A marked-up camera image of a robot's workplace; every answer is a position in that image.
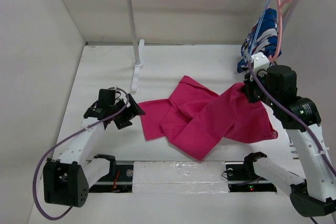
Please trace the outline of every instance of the red cloth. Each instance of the red cloth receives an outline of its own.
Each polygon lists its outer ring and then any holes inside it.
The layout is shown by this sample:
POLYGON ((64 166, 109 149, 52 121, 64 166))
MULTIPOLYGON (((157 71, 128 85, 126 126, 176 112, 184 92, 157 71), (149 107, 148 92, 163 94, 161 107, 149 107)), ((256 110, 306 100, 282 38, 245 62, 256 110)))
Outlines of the red cloth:
POLYGON ((184 76, 168 99, 139 103, 146 140, 169 142, 202 160, 222 137, 243 143, 277 138, 261 102, 249 103, 236 83, 218 95, 184 76))

